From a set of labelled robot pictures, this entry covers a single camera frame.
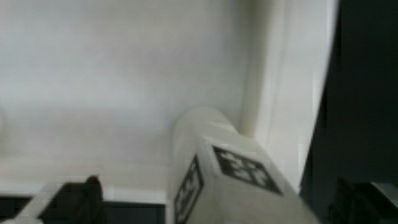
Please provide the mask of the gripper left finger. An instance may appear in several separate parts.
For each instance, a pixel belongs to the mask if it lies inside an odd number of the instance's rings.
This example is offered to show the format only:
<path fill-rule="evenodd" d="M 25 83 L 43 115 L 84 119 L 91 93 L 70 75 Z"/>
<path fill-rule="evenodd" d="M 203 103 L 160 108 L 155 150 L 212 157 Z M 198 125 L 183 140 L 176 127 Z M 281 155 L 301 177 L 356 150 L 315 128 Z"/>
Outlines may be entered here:
<path fill-rule="evenodd" d="M 50 183 L 27 203 L 11 224 L 107 224 L 100 177 Z"/>

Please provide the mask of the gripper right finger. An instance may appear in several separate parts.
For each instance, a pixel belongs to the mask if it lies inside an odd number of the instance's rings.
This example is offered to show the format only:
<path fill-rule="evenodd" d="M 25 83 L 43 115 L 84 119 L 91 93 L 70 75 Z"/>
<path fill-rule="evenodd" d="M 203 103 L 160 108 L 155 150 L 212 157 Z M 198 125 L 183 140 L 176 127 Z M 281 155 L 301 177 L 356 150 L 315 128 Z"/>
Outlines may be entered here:
<path fill-rule="evenodd" d="M 398 185 L 340 178 L 329 224 L 398 224 Z"/>

